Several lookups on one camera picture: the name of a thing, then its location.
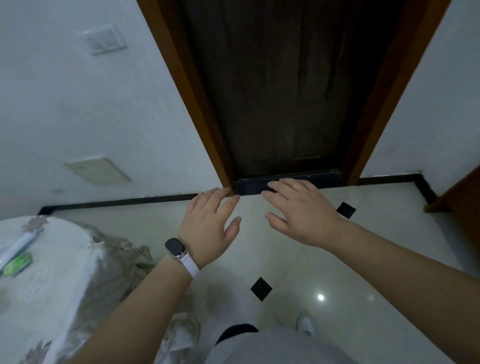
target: black diamond tile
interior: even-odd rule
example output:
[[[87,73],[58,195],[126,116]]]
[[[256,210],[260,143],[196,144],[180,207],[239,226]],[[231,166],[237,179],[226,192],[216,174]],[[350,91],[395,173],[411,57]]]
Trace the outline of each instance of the black diamond tile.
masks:
[[[250,290],[255,294],[255,296],[258,297],[260,301],[263,302],[266,296],[270,293],[272,290],[272,287],[268,285],[267,282],[264,281],[262,277],[258,279],[258,281],[255,282],[255,284],[250,288]]]
[[[345,216],[346,218],[351,218],[353,213],[357,211],[356,208],[350,206],[346,202],[342,202],[342,204],[336,209],[336,211],[340,214]]]

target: watch face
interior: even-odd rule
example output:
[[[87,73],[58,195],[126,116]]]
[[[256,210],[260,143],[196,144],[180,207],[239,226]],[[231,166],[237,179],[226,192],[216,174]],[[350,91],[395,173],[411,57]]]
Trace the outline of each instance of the watch face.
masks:
[[[176,238],[168,239],[165,243],[165,247],[174,256],[179,256],[185,251],[185,247],[183,246],[183,244],[180,243],[180,241]]]

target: door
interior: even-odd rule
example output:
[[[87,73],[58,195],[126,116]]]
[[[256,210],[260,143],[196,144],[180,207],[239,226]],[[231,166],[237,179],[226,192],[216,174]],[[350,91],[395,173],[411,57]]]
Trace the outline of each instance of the door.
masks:
[[[236,179],[342,166],[402,4],[178,2]]]

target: white tile floor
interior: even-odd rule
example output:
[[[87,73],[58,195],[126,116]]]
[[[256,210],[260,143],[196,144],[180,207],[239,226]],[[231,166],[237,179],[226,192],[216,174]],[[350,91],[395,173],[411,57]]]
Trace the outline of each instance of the white tile floor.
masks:
[[[470,274],[478,259],[446,214],[427,215],[412,183],[323,190],[338,207],[357,211],[352,221],[398,244]],[[164,242],[176,236],[188,201],[59,211],[54,215],[98,226],[135,245],[149,245],[159,259]],[[202,324],[191,362],[202,363],[227,327],[293,327],[300,311],[314,319],[318,335],[361,364],[450,363],[451,361],[394,309],[372,286],[331,254],[300,245],[272,230],[264,219],[273,211],[260,195],[241,198],[234,216],[240,233],[227,252],[204,269],[190,291]],[[261,302],[250,287],[259,277],[273,288]]]

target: shoe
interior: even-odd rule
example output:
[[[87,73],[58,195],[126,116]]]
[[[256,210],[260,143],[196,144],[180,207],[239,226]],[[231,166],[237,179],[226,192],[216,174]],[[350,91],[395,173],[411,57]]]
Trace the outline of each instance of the shoe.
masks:
[[[297,325],[295,329],[307,336],[315,337],[315,329],[313,328],[312,319],[308,316],[308,313],[302,312],[297,318]]]

